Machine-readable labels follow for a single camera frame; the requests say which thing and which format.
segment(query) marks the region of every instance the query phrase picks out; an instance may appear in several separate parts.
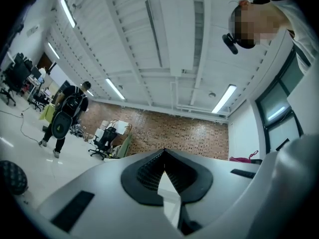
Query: brick wall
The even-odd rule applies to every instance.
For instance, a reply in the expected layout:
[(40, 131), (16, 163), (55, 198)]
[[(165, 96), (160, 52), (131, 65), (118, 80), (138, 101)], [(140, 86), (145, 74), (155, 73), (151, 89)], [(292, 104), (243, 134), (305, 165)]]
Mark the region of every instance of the brick wall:
[[(88, 133), (94, 134), (103, 120), (115, 119), (133, 126), (129, 155), (166, 147), (218, 159), (228, 158), (228, 127), (225, 124), (99, 102), (90, 103), (89, 111), (81, 115), (81, 124), (86, 126)], [(125, 137), (120, 136), (116, 141), (120, 144)]]

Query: white shirt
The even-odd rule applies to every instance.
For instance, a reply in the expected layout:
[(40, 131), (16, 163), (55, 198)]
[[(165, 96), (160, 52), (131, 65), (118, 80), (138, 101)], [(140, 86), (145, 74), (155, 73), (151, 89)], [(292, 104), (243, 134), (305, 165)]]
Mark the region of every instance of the white shirt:
[(41, 69), (39, 69), (39, 72), (41, 73), (42, 79), (44, 79), (44, 77), (46, 75), (46, 70), (42, 67)]
[[(294, 44), (302, 50), (309, 62), (313, 64), (319, 53), (319, 40), (312, 27), (308, 25), (299, 6), (293, 0), (272, 1), (272, 3), (289, 19), (295, 33)], [(300, 70), (303, 74), (306, 74), (309, 67), (298, 54), (297, 60)]]

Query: man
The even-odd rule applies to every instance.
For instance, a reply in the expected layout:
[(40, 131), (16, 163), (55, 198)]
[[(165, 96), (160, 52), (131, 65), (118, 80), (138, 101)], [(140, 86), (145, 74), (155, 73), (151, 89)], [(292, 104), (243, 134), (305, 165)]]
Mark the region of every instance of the man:
[(316, 33), (293, 0), (240, 0), (229, 23), (233, 38), (246, 49), (253, 48), (261, 39), (273, 39), (280, 28), (285, 28), (294, 42), (303, 74), (319, 52)]
[[(67, 88), (57, 97), (57, 99), (56, 99), (56, 101), (55, 101), (56, 111), (55, 111), (55, 113), (54, 113), (54, 115), (53, 115), (52, 121), (54, 121), (55, 115), (56, 115), (59, 111), (61, 111), (61, 107), (59, 106), (59, 104), (63, 103), (63, 101), (64, 101), (67, 97), (69, 97), (69, 96), (71, 96), (71, 95), (73, 95), (73, 94), (75, 94), (75, 93), (79, 93), (79, 94), (82, 94), (82, 95), (83, 95), (83, 99), (82, 99), (82, 103), (81, 103), (81, 110), (82, 110), (82, 111), (86, 111), (87, 108), (88, 108), (89, 102), (88, 102), (87, 96), (86, 96), (84, 93), (85, 93), (86, 91), (88, 91), (90, 88), (91, 88), (91, 83), (88, 82), (88, 81), (84, 82), (80, 88), (75, 87), (75, 86), (69, 86), (69, 87), (67, 87)], [(76, 123), (76, 121), (77, 121), (77, 119), (76, 119), (76, 118), (73, 118), (73, 123), (72, 123), (72, 125), (74, 125), (74, 124)], [(42, 142), (42, 145), (43, 145), (44, 147), (47, 146), (47, 142), (49, 141), (49, 139), (50, 139), (51, 136), (52, 136), (52, 122), (50, 123), (50, 125), (49, 125), (49, 127), (48, 127), (48, 129), (47, 129), (47, 131), (46, 131), (46, 133), (45, 133), (45, 135), (44, 135), (42, 141), (41, 141), (41, 142)], [(53, 154), (54, 154), (54, 156), (55, 156), (56, 158), (59, 158), (60, 151), (61, 151), (61, 148), (62, 148), (62, 146), (63, 146), (63, 144), (64, 144), (64, 141), (65, 141), (65, 138), (63, 138), (63, 139), (58, 139), (58, 140), (56, 141), (55, 149), (53, 150)]]
[(41, 78), (44, 79), (46, 75), (46, 68), (43, 66), (42, 68), (39, 69), (39, 72), (41, 73)]

